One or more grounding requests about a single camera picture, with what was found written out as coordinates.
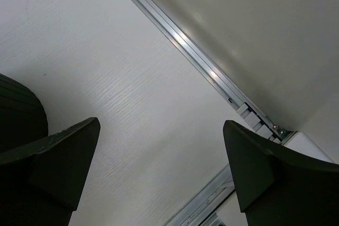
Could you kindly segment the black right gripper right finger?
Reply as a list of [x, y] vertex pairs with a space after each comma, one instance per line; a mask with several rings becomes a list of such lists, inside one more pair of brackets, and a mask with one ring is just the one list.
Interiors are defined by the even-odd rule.
[[248, 225], [338, 225], [338, 165], [293, 151], [235, 121], [223, 127]]

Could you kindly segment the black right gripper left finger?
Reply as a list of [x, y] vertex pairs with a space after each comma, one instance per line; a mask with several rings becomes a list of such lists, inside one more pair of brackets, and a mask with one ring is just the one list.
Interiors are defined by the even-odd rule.
[[100, 129], [90, 117], [38, 140], [2, 140], [1, 225], [69, 225]]

